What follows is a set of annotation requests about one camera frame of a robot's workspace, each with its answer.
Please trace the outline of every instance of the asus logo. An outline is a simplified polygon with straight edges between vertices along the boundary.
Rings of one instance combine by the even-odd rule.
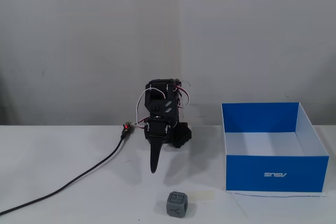
[[[264,177],[285,177],[287,173],[265,173]]]

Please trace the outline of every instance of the red wire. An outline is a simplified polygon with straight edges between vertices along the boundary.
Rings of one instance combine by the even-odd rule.
[[[150,116],[146,116],[144,119],[141,119],[138,123],[141,123],[142,121],[144,121],[146,118],[149,118]]]
[[[188,95],[188,93],[187,93],[187,91],[185,91],[184,89],[182,89],[181,87],[179,87],[179,86],[176,86],[176,85],[174,85],[176,88],[178,88],[178,89],[180,89],[180,90],[182,90],[186,95],[187,95],[187,97],[188,97],[188,102],[189,102],[189,95]]]

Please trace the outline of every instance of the black cable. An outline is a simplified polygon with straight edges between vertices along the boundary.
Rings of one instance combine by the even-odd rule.
[[[7,213],[9,213],[9,212],[13,212],[13,211],[18,210],[18,209],[23,208],[23,207],[27,207],[27,206],[29,206],[29,205],[31,205],[31,204],[34,204],[34,203],[36,203],[36,202],[39,202],[39,201],[41,201],[41,200],[47,199],[47,198],[49,198],[49,197],[51,197],[51,196],[53,196],[53,195],[59,193],[60,191],[63,191],[65,188],[67,188],[68,186],[70,186],[73,182],[77,181],[78,179],[80,179],[80,178],[83,177],[84,175],[88,174],[90,171],[96,169],[96,168],[97,168],[98,166],[100,166],[102,163],[104,163],[105,161],[107,161],[107,160],[108,160],[108,159],[109,159],[109,158],[110,158],[110,157],[111,157],[111,156],[112,156],[112,155],[119,149],[119,147],[120,147],[122,141],[125,139],[126,135],[127,135],[128,133],[130,133],[130,130],[131,130],[130,128],[131,128],[131,125],[130,125],[130,124],[126,124],[126,126],[124,125],[124,129],[123,129],[123,131],[122,131],[121,138],[120,138],[120,141],[119,141],[119,143],[118,143],[118,145],[117,145],[117,148],[115,148],[114,151],[113,151],[110,155],[108,155],[106,158],[104,158],[102,161],[100,161],[97,165],[95,165],[94,167],[88,169],[86,172],[84,172],[84,173],[82,173],[81,175],[79,175],[78,177],[74,178],[72,181],[70,181],[69,183],[67,183],[65,186],[59,188],[58,190],[54,191],[53,193],[48,194],[48,195],[46,195],[46,196],[43,196],[43,197],[41,197],[41,198],[32,200],[32,201],[27,202],[27,203],[25,203],[25,204],[22,204],[22,205],[20,205],[20,206],[13,207],[13,208],[8,209],[8,210],[6,210],[6,211],[2,211],[2,212],[0,212],[0,216],[1,216],[1,215],[5,215],[5,214],[7,214]]]

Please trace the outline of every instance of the electrical wire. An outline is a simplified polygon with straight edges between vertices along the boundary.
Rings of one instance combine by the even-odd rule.
[[[188,94],[188,92],[186,91],[186,90],[184,90],[184,89],[182,89],[181,87],[179,87],[179,86],[177,86],[177,85],[175,85],[175,87],[177,88],[177,89],[179,89],[179,90],[182,90],[186,95],[187,95],[187,97],[188,97],[188,103],[187,103],[187,105],[186,106],[180,106],[180,105],[178,105],[178,107],[179,108],[185,108],[185,107],[187,107],[188,105],[189,105],[189,103],[190,103],[190,96],[189,96],[189,94]]]
[[[39,202],[39,201],[41,201],[41,200],[47,199],[47,198],[49,198],[49,197],[51,197],[51,196],[53,196],[53,195],[55,195],[55,194],[57,194],[57,193],[63,191],[65,188],[67,188],[68,186],[70,186],[72,183],[74,183],[75,181],[79,180],[81,177],[83,177],[84,175],[88,174],[90,171],[96,169],[98,166],[100,166],[101,164],[103,164],[104,162],[106,162],[106,161],[107,161],[107,160],[108,160],[114,153],[116,153],[116,151],[119,149],[119,147],[120,147],[122,141],[125,139],[127,133],[128,133],[128,131],[127,131],[127,130],[125,131],[125,126],[124,126],[124,130],[123,130],[123,132],[122,132],[122,135],[121,135],[121,138],[120,138],[120,141],[119,141],[117,147],[114,149],[114,151],[113,151],[110,155],[108,155],[106,158],[104,158],[102,161],[100,161],[97,165],[95,165],[95,166],[93,166],[92,168],[88,169],[86,172],[84,172],[84,173],[82,173],[81,175],[77,176],[77,177],[74,178],[72,181],[70,181],[69,183],[67,183],[67,184],[64,185],[63,187],[59,188],[58,190],[54,191],[53,193],[48,194],[48,195],[46,195],[46,196],[43,196],[43,197],[41,197],[41,198],[32,200],[32,201],[27,202],[27,203],[25,203],[25,204],[22,204],[22,205],[20,205],[20,206],[13,207],[13,208],[11,208],[11,209],[2,211],[2,212],[0,212],[0,216],[1,216],[1,215],[5,215],[5,214],[7,214],[7,213],[9,213],[9,212],[13,212],[13,211],[18,210],[18,209],[23,208],[23,207],[27,207],[27,206],[29,206],[29,205],[31,205],[31,204],[34,204],[34,203],[37,203],[37,202]]]
[[[145,89],[145,90],[142,92],[142,94],[141,94],[141,96],[140,96],[140,98],[139,98],[139,100],[138,100],[138,103],[136,104],[136,108],[135,108],[135,110],[136,110],[136,112],[137,112],[137,117],[136,117],[136,122],[135,122],[135,124],[136,124],[139,128],[141,128],[141,129],[144,129],[144,126],[140,126],[139,123],[140,123],[141,121],[145,120],[146,118],[142,119],[140,122],[138,121],[138,108],[139,108],[139,104],[140,104],[141,98],[143,97],[143,94],[145,94],[146,91],[148,91],[148,90],[152,90],[152,89],[158,90],[158,92],[162,93],[163,98],[166,99],[165,94],[164,94],[161,90],[159,90],[159,89],[157,89],[157,88],[148,88],[148,89]]]
[[[143,119],[141,119],[140,121],[138,121],[138,123],[141,123],[142,121],[144,121],[146,118],[149,118],[150,117],[150,115],[149,116],[146,116],[145,118],[143,118]]]

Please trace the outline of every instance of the white table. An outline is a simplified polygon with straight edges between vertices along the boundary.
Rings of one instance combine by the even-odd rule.
[[[121,126],[0,126],[0,211],[44,196],[116,147]],[[336,223],[336,126],[316,126],[329,155],[321,197],[255,197],[225,191],[221,126],[194,126],[181,149],[163,146],[155,174],[137,129],[95,172],[0,223]],[[183,219],[169,217],[172,191],[188,194]],[[286,193],[240,192],[288,196]]]

